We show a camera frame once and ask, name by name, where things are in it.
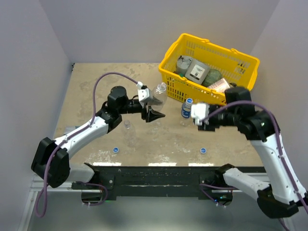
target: beige tabletop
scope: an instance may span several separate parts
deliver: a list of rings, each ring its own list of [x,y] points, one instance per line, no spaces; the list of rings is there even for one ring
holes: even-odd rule
[[[75,64],[65,101],[57,125],[56,137],[62,136],[67,126],[80,126],[92,116],[92,89],[103,73],[116,71],[141,81],[151,89],[161,82],[158,64]],[[127,89],[128,97],[137,93],[134,83],[115,75],[103,78],[96,90],[96,106],[99,110],[114,86]],[[116,129],[100,137],[73,158],[75,163],[95,165],[121,164],[122,166],[147,166],[171,164],[176,166],[207,165],[262,166],[256,151],[237,128],[220,128],[216,132],[200,132],[196,126],[183,127],[181,102],[168,98],[162,113],[165,118],[145,123],[140,114],[122,115],[136,128],[138,143],[127,147],[123,143],[121,123]],[[113,153],[118,147],[119,153]],[[206,154],[200,154],[200,148]]]

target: robotic arm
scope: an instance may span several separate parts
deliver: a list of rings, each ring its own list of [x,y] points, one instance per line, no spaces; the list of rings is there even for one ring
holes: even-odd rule
[[[94,139],[101,137],[122,122],[122,114],[140,113],[145,122],[152,122],[165,117],[164,114],[152,109],[149,105],[162,103],[152,96],[151,91],[138,82],[138,99],[128,99],[126,89],[122,86],[113,87],[103,103],[102,108],[84,125],[67,135],[51,140],[44,138],[38,145],[31,169],[41,178],[52,152],[61,144],[55,153],[48,171],[47,183],[53,188],[59,187],[65,181],[89,182],[94,171],[88,165],[70,164],[69,160],[81,148]]]
[[[234,166],[227,164],[216,170],[216,182],[233,186],[254,198],[260,209],[269,218],[290,217],[298,212],[299,206],[308,203],[308,194],[299,182],[283,148],[282,137],[278,126],[275,131],[274,117],[268,111],[256,111],[250,93],[242,87],[225,91],[227,110],[207,119],[212,112],[219,110],[219,105],[198,103],[192,106],[191,116],[198,130],[215,131],[220,126],[236,126],[246,136],[259,154],[270,184],[242,173]],[[282,155],[279,153],[277,136],[280,139]]]

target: clear plastic bottle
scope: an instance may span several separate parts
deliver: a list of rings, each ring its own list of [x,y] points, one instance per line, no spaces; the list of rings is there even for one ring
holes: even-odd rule
[[[166,103],[167,98],[168,98],[168,96],[167,96],[167,84],[164,83],[164,82],[158,84],[157,87],[155,87],[152,90],[152,94],[153,94],[154,99],[156,98],[159,101],[162,101],[162,103],[160,105],[151,105],[152,108],[155,111],[160,112],[163,109],[163,106]]]
[[[182,126],[186,127],[191,123],[193,123],[192,120],[190,119],[192,104],[193,104],[192,102],[193,100],[191,98],[188,98],[186,102],[182,104],[182,110],[181,110],[182,120],[180,121],[180,124]]]
[[[137,143],[136,130],[129,120],[123,122],[122,133],[124,144],[128,147],[134,147]]]

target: yellow plastic crate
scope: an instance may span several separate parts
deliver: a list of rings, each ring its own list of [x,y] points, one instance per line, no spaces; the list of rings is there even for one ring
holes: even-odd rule
[[[165,54],[159,65],[163,82],[167,83],[168,96],[184,102],[192,98],[195,102],[226,104],[224,93],[216,92],[197,83],[180,77],[173,72],[176,70],[180,55],[191,56],[200,62],[219,70],[229,83],[236,83],[251,90],[257,79],[259,59],[236,49],[226,49],[189,34],[181,34]]]

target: blue bottle cap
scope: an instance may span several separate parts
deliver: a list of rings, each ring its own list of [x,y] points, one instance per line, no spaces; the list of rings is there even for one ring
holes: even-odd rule
[[[118,153],[118,152],[119,152],[119,149],[118,149],[118,148],[114,148],[112,151],[113,151],[114,153]]]
[[[205,154],[205,153],[206,153],[206,149],[205,149],[205,148],[201,148],[201,149],[200,149],[200,153],[201,153],[201,154]]]
[[[187,103],[192,103],[192,102],[193,102],[193,99],[192,99],[192,98],[188,98],[188,99],[186,100],[186,102],[187,102]]]

